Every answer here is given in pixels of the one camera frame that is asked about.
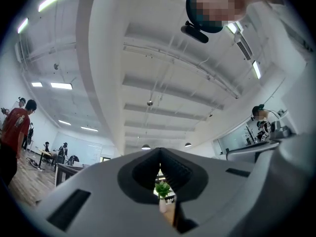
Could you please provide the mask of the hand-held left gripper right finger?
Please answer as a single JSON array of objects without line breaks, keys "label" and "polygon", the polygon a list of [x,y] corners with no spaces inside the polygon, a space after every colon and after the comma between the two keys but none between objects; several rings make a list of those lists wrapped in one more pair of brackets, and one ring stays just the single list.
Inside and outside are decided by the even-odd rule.
[{"label": "hand-held left gripper right finger", "polygon": [[176,227],[164,223],[164,237],[247,237],[253,206],[247,188],[253,163],[159,150],[160,168],[176,194]]}]

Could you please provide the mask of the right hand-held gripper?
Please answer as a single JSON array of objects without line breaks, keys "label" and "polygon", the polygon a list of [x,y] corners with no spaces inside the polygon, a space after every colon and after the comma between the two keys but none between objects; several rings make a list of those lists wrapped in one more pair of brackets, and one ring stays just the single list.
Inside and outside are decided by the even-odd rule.
[{"label": "right hand-held gripper", "polygon": [[[226,153],[226,160],[256,162],[279,142],[265,141]],[[304,133],[262,153],[233,200],[221,212],[222,237],[299,237],[312,227],[316,133]]]}]

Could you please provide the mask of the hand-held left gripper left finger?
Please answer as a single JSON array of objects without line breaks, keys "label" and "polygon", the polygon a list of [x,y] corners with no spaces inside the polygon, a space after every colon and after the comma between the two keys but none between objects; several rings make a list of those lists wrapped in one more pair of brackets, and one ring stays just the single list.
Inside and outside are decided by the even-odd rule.
[{"label": "hand-held left gripper left finger", "polygon": [[159,212],[154,190],[132,176],[149,155],[132,153],[79,171],[39,203],[33,225],[49,237],[178,236]]}]

